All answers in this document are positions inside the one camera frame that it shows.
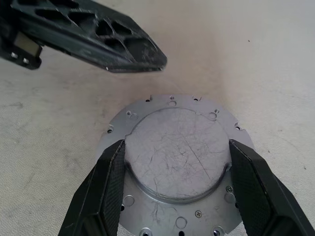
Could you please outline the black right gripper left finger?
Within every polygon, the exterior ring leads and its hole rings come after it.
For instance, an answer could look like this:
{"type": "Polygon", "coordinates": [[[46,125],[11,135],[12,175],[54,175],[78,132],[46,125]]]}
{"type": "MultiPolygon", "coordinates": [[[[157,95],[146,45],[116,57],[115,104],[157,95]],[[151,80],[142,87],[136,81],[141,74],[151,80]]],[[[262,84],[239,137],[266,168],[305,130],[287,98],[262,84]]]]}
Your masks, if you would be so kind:
{"type": "Polygon", "coordinates": [[[76,190],[58,236],[117,236],[125,179],[125,142],[106,148],[76,190]]]}

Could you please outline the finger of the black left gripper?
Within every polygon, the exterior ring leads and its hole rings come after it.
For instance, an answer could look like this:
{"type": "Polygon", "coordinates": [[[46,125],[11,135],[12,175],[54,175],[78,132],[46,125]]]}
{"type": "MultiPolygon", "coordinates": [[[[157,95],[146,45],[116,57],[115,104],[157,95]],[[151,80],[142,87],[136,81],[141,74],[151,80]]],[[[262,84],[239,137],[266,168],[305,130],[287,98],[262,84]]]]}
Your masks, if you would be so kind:
{"type": "Polygon", "coordinates": [[[74,24],[22,21],[21,30],[51,47],[114,73],[163,70],[163,52],[143,35],[97,36],[74,24]]]}
{"type": "Polygon", "coordinates": [[[100,68],[165,68],[167,57],[127,15],[93,0],[14,0],[21,30],[100,68]]]}

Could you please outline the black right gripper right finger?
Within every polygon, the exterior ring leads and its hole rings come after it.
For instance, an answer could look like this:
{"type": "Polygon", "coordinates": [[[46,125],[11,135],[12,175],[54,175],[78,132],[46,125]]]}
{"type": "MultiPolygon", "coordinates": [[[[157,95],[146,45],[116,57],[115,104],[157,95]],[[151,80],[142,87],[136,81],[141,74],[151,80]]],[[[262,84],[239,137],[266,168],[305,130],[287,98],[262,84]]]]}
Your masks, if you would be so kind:
{"type": "Polygon", "coordinates": [[[236,205],[248,236],[315,236],[289,189],[254,149],[229,140],[236,205]]]}

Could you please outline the silver motor part with windings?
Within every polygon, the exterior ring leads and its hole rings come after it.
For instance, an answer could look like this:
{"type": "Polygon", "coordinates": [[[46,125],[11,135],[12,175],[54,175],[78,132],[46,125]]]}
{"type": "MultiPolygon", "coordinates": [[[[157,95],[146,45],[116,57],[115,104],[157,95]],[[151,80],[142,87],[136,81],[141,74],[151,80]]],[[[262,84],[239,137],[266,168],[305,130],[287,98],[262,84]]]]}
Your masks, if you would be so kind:
{"type": "Polygon", "coordinates": [[[96,156],[125,142],[123,211],[134,236],[227,236],[240,223],[229,140],[253,146],[222,106],[190,95],[153,95],[123,108],[96,156]]]}

